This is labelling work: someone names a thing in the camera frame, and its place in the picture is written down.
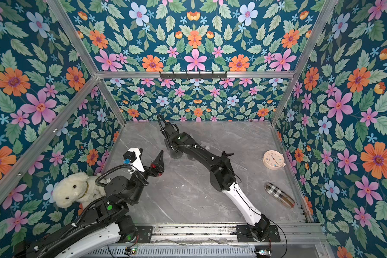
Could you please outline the metal base rail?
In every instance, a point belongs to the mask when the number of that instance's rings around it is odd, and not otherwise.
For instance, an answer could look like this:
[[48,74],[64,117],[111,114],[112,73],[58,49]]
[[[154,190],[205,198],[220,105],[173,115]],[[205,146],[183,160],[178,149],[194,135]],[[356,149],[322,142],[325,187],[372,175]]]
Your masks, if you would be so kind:
[[257,242],[240,223],[155,224],[134,246],[135,258],[255,258],[267,249],[273,258],[332,258],[317,223],[276,222]]

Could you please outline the striped oblong case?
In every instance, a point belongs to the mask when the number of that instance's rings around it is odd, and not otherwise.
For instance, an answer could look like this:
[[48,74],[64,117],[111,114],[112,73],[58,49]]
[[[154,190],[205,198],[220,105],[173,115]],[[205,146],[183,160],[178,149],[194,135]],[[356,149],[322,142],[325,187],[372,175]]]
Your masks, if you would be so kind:
[[282,189],[280,189],[278,186],[267,182],[265,184],[265,190],[269,195],[277,199],[277,201],[279,201],[285,207],[292,209],[295,206],[295,201],[292,199],[292,197],[289,196]]

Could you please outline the cream round wall clock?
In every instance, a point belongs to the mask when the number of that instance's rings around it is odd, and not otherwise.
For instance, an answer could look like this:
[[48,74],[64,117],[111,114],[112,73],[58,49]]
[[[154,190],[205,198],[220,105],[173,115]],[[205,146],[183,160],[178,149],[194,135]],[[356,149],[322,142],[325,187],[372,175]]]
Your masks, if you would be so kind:
[[276,150],[268,150],[262,157],[263,164],[270,170],[279,170],[286,165],[284,156]]

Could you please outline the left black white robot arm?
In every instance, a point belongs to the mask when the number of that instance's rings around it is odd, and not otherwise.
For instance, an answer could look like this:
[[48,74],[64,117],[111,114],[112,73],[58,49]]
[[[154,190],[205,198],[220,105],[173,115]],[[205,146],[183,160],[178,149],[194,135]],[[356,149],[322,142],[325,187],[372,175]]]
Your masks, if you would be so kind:
[[164,173],[164,152],[144,166],[143,149],[130,148],[124,162],[99,176],[95,184],[106,193],[84,208],[77,220],[33,242],[22,241],[14,247],[15,258],[78,258],[97,248],[120,241],[138,239],[138,229],[129,207],[139,202],[149,177]]

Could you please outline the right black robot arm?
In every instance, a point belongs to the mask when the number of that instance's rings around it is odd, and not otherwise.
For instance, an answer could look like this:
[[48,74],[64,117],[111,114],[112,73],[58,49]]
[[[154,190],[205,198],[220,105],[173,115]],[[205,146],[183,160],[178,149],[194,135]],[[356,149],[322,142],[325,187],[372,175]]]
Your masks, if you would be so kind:
[[250,229],[251,237],[262,241],[268,236],[270,220],[263,215],[242,191],[232,168],[230,154],[217,156],[197,143],[189,134],[179,132],[173,125],[160,129],[169,150],[192,156],[210,172],[210,183],[225,194],[238,208]]

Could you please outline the small red object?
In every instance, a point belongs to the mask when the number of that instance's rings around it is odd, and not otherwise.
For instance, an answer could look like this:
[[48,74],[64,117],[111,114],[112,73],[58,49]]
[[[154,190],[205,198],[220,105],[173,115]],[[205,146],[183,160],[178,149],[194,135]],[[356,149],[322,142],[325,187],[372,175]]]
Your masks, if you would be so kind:
[[156,164],[151,164],[151,166],[150,166],[150,173],[151,173],[151,176],[153,176],[153,177],[160,176],[160,174],[161,174],[160,166],[158,166]]

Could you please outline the cream plush teddy bear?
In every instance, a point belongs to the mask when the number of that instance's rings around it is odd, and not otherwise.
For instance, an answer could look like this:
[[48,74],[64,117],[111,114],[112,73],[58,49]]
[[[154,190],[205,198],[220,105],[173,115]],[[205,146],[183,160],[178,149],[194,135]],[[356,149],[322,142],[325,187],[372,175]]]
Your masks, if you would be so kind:
[[56,205],[66,209],[79,203],[85,208],[91,202],[106,196],[104,188],[95,184],[96,179],[97,176],[86,173],[75,173],[64,178],[53,190]]

